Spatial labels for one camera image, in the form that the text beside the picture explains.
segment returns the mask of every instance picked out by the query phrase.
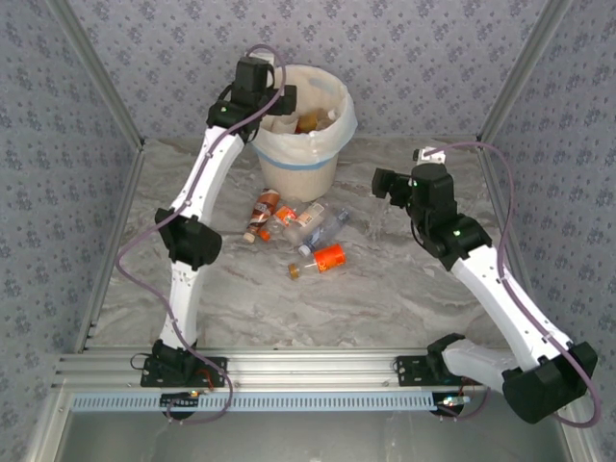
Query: trash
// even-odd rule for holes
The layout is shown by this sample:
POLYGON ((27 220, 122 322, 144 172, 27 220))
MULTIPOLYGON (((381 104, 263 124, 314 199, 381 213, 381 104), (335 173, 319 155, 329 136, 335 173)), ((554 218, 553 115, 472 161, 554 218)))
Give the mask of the trash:
POLYGON ((295 133, 310 133, 315 130, 324 130, 332 123, 334 123, 335 114, 336 112, 333 110, 328 113, 325 109, 317 109, 315 111, 311 111, 308 114, 302 115, 297 120, 295 133))
MULTIPOLYGON (((280 76, 276 69, 276 81, 280 76)), ((296 113, 264 117, 250 147, 259 155, 266 186, 280 192, 283 199, 310 202, 331 187, 338 152, 353 136, 357 118, 345 84, 322 69, 290 64, 287 84, 297 86, 296 113), (319 109, 326 112, 325 120, 317 120, 315 130, 296 135, 298 116, 319 109)))
POLYGON ((285 205, 269 217, 268 222, 259 231, 259 237, 265 242, 282 233, 291 223, 297 219, 297 211, 302 202, 297 199, 289 199, 285 205))
POLYGON ((319 226, 328 214, 327 204, 313 202, 304 212, 291 223, 282 235, 293 247, 300 245, 308 235, 319 226))
POLYGON ((298 279, 305 274, 319 274, 336 268, 347 262, 347 257, 340 244, 317 250, 314 254, 302 258, 299 262, 289 265, 289 275, 298 279))
POLYGON ((244 233, 245 241, 251 244, 254 243, 255 236, 276 209, 278 199, 280 199, 280 194, 277 191, 268 188, 263 189, 261 195, 254 204, 250 222, 244 233))
POLYGON ((317 226, 310 235, 304 239, 297 251, 300 255, 307 257, 314 251, 333 244, 334 237, 340 232, 348 221, 349 213, 347 209, 341 209, 336 214, 329 215, 323 223, 317 226))

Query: patterned wallpaper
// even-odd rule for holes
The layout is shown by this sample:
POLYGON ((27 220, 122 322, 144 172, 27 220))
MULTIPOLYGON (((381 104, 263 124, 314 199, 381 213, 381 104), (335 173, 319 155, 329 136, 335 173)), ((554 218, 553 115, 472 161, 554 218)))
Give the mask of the patterned wallpaper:
POLYGON ((71 0, 141 134, 202 136, 267 42, 347 83, 359 130, 475 134, 545 0, 71 0))
POLYGON ((516 172, 536 301, 599 351, 605 460, 616 460, 615 89, 616 4, 575 2, 496 141, 516 172))
POLYGON ((0 460, 74 348, 133 149, 44 0, 0 2, 0 460))

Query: small bottle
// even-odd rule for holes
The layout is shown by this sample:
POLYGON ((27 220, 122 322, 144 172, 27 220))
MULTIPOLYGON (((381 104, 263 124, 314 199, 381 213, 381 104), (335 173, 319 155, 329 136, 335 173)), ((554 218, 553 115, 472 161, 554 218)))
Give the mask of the small bottle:
POLYGON ((291 223, 297 219, 297 210, 301 207, 301 201, 289 199, 285 205, 269 217, 266 225, 259 231, 259 237, 265 242, 272 236, 282 233, 291 223))
POLYGON ((307 257, 315 250, 331 245, 334 237, 343 229, 347 221, 347 209, 341 209, 338 213, 330 215, 310 233, 310 236, 304 239, 304 244, 300 245, 297 251, 300 255, 307 257))
POLYGON ((261 227, 266 224, 266 221, 271 214, 273 214, 273 211, 276 210, 278 199, 280 199, 278 191, 269 190, 268 188, 263 189, 261 195, 254 204, 250 222, 244 233, 245 241, 251 244, 254 243, 255 236, 261 227))
POLYGON ((347 262, 347 257, 340 244, 317 250, 314 254, 304 257, 301 261, 289 265, 289 275, 292 279, 306 274, 319 274, 339 267, 347 262))
POLYGON ((313 229, 323 222, 327 215, 327 204, 313 202, 282 232, 282 235, 293 247, 298 246, 310 233, 312 233, 313 229))

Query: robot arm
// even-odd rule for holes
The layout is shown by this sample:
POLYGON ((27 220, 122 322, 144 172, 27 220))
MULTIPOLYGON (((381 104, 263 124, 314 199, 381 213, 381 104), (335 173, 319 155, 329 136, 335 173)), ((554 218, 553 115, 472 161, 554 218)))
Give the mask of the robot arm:
MULTIPOLYGON (((221 238, 209 228, 212 221, 212 211, 214 203, 220 192, 222 182, 229 171, 229 168, 244 148, 244 142, 240 135, 227 135, 217 146, 216 152, 208 160, 209 146, 216 138, 224 132, 224 128, 211 127, 205 131, 201 151, 194 163, 191 174, 182 188, 182 191, 171 204, 171 210, 180 207, 186 200, 187 193, 194 181, 195 175, 202 163, 207 162, 201 174, 189 206, 187 206, 179 219, 163 228, 163 240, 169 243, 169 257, 171 258, 171 292, 169 304, 173 314, 177 319, 178 327, 183 332, 184 338, 189 345, 194 345, 197 339, 196 313, 201 297, 201 289, 205 281, 205 274, 208 271, 210 261, 218 255, 221 238), (176 231, 173 236, 173 226, 178 227, 180 223, 186 223, 185 229, 176 231), (181 248, 181 232, 190 232, 192 226, 196 239, 186 244, 186 249, 181 248)), ((156 216, 157 222, 165 219, 171 211, 159 210, 156 216)), ((160 339, 163 343, 172 348, 183 348, 175 331, 171 325, 169 315, 165 319, 165 326, 161 332, 160 339)))
MULTIPOLYGON (((378 168, 372 193, 379 198, 388 194, 392 205, 406 209, 413 233, 417 230, 421 237, 418 243, 469 288, 511 347, 511 352, 493 351, 450 334, 428 347, 427 363, 436 377, 466 376, 503 393, 519 417, 537 423, 581 397, 586 386, 504 289, 492 240, 475 219, 457 211, 444 156, 434 163, 421 153, 419 157, 410 175, 378 168)), ((597 364, 593 348, 587 343, 574 345, 507 270, 505 277, 530 314, 591 375, 597 364)))
POLYGON ((160 228, 171 260, 169 306, 174 320, 167 315, 160 338, 144 365, 142 386, 186 386, 195 379, 199 368, 206 367, 184 349, 173 321, 186 343, 194 346, 197 340, 196 313, 205 274, 222 246, 222 237, 210 228, 222 182, 244 144, 258 131, 261 117, 255 115, 262 112, 262 108, 268 106, 267 114, 273 116, 289 115, 295 110, 295 86, 286 85, 281 96, 271 102, 279 92, 274 88, 272 63, 273 56, 239 60, 235 80, 210 108, 208 128, 186 184, 168 210, 156 212, 155 221, 161 223, 174 216, 175 211, 182 210, 160 228))

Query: trash bin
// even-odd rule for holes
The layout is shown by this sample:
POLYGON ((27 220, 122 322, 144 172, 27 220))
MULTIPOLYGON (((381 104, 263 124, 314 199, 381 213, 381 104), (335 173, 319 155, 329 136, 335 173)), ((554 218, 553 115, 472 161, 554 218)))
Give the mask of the trash bin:
MULTIPOLYGON (((280 82, 280 69, 275 71, 280 82)), ((357 128, 353 100, 347 86, 330 73, 309 65, 287 65, 287 84, 297 86, 297 107, 292 115, 264 117, 251 144, 265 176, 266 186, 283 199, 304 202, 321 197, 334 182, 338 152, 357 128), (307 134, 274 133, 299 116, 324 109, 334 122, 307 134)))

